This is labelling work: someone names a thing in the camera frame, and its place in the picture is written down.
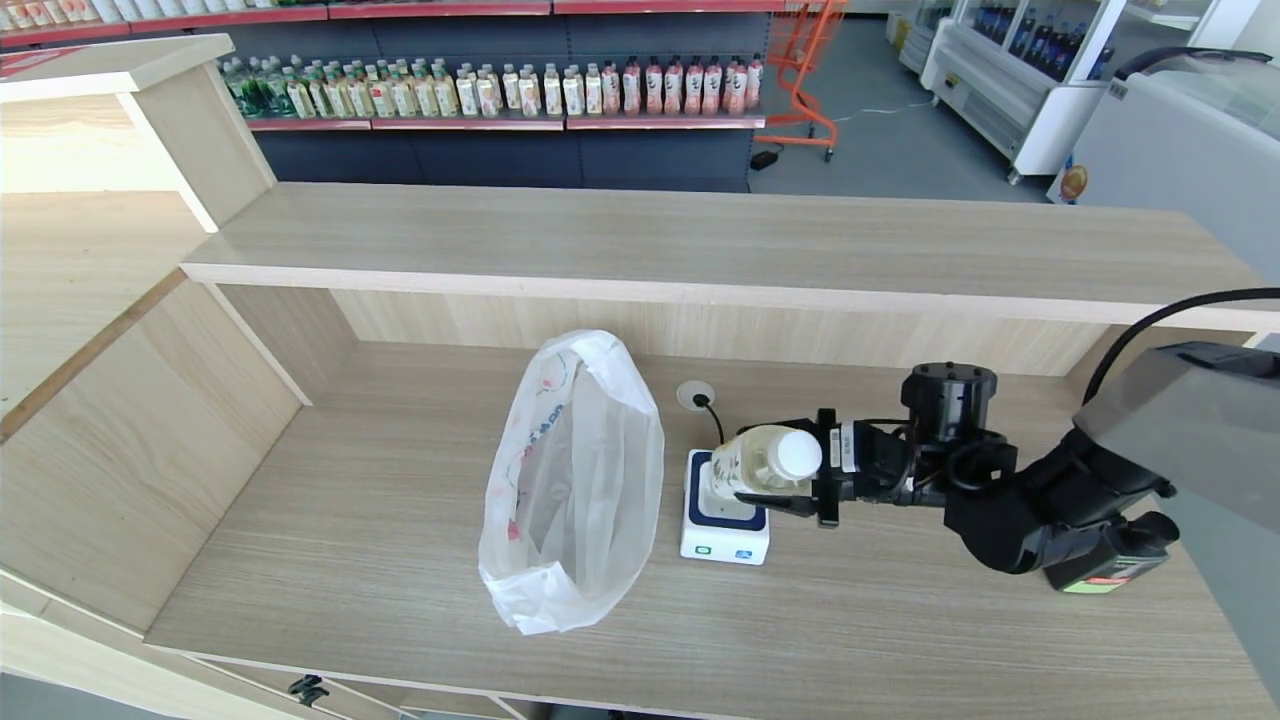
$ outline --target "white plastic bag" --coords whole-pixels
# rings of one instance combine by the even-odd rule
[[[662,495],[658,406],[622,341],[547,342],[516,391],[485,492],[480,577],[530,635],[594,625],[649,560]]]

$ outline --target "red shelf edge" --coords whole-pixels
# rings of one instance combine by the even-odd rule
[[[129,23],[129,28],[132,32],[161,32],[166,29],[186,29],[196,27],[301,23],[326,19],[329,19],[329,8],[326,5],[302,5],[296,8],[261,8],[253,10],[236,10],[232,13],[206,13],[204,15],[137,20]]]
[[[329,5],[329,19],[549,15],[550,0],[503,3],[360,3]]]
[[[558,15],[782,13],[785,0],[553,0]]]
[[[571,131],[593,129],[760,129],[764,115],[580,115],[564,124]]]
[[[79,26],[54,26],[37,29],[19,29],[0,33],[0,47],[20,47],[41,42],[63,42],[65,40],[87,40],[91,37],[111,37],[129,35],[129,23],[93,23]]]
[[[311,120],[298,120],[293,118],[262,118],[262,119],[246,119],[244,124],[248,129],[253,132],[287,132],[287,131],[320,131],[320,129],[353,129],[353,131],[367,131],[370,129],[369,120],[366,119],[311,119]]]
[[[374,118],[372,129],[563,132],[559,118]]]

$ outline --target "pink bottle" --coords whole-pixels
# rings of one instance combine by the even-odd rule
[[[685,73],[685,114],[696,115],[703,111],[703,63],[698,55]]]
[[[622,70],[622,111],[627,115],[640,114],[640,63],[635,55],[627,60]]]
[[[604,69],[600,70],[600,87],[604,94],[604,114],[617,115],[618,109],[622,106],[622,92],[621,92],[621,78],[618,77],[618,70],[614,69],[612,60],[604,61]]]
[[[680,55],[671,59],[671,64],[667,65],[666,87],[663,88],[664,97],[662,102],[662,111],[667,115],[680,114],[680,94],[684,91],[685,86],[685,67],[680,64]]]
[[[751,58],[751,64],[746,67],[746,108],[758,108],[760,105],[760,76],[764,74],[764,63],[760,60],[760,54],[756,53]]]
[[[703,114],[719,113],[719,86],[724,70],[719,67],[719,56],[712,55],[712,64],[703,72]]]
[[[741,115],[746,111],[746,70],[739,65],[733,72],[732,82],[724,88],[728,95],[724,109],[728,110],[730,115]]]
[[[662,65],[658,58],[649,58],[649,68],[644,72],[645,111],[650,115],[662,114]]]

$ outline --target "gray floor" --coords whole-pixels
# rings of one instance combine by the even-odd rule
[[[785,109],[782,92],[776,87],[769,92],[769,85],[765,109]],[[884,40],[883,17],[845,19],[805,88],[828,118],[854,115],[838,123],[836,155],[828,164],[822,149],[790,145],[776,164],[750,173],[751,192],[1047,202],[1052,178],[1010,186],[1009,161],[1000,152],[945,105],[927,104],[932,94],[899,64],[897,51]],[[858,113],[913,104],[924,105],[892,115]],[[804,127],[776,132],[803,133]]]

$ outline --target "refrigerator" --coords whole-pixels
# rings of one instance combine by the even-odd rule
[[[1050,200],[1181,210],[1280,282],[1280,68],[1268,60],[1172,47],[1121,68]]]
[[[1116,68],[1174,45],[1231,47],[1258,0],[957,0],[920,83],[1009,160],[1062,167]]]

